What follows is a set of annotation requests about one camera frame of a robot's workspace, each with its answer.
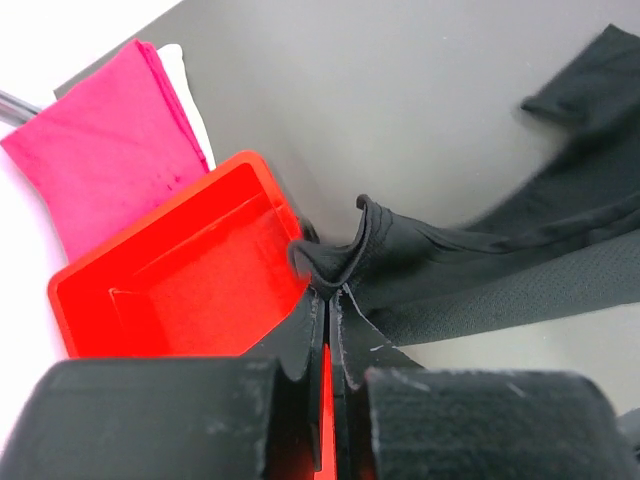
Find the black t-shirt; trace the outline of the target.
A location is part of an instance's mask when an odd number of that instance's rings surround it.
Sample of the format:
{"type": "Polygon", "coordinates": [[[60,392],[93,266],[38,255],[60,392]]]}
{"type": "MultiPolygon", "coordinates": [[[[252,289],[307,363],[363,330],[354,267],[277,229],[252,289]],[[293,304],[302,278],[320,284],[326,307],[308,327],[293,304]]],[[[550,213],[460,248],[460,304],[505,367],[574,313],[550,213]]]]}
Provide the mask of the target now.
{"type": "Polygon", "coordinates": [[[352,243],[296,241],[294,268],[399,345],[637,302],[638,37],[607,27],[522,109],[569,138],[484,217],[438,228],[363,195],[352,243]]]}

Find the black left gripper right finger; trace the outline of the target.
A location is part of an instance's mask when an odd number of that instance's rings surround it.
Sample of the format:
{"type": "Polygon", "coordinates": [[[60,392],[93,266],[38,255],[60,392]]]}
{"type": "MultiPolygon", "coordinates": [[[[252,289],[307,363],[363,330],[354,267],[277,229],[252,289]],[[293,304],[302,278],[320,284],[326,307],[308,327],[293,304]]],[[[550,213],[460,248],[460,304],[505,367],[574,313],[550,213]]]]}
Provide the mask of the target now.
{"type": "Polygon", "coordinates": [[[635,479],[639,439],[567,371],[427,369],[329,301],[341,479],[635,479]]]}

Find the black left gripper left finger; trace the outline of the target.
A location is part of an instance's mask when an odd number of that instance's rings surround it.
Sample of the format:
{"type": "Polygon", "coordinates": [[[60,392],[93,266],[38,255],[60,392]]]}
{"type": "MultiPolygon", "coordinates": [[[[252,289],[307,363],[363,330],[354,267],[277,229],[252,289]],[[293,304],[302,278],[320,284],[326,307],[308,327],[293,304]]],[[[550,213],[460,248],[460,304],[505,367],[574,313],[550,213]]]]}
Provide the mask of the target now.
{"type": "Polygon", "coordinates": [[[5,479],[310,479],[324,304],[308,290],[239,357],[68,360],[36,384],[5,479]]]}

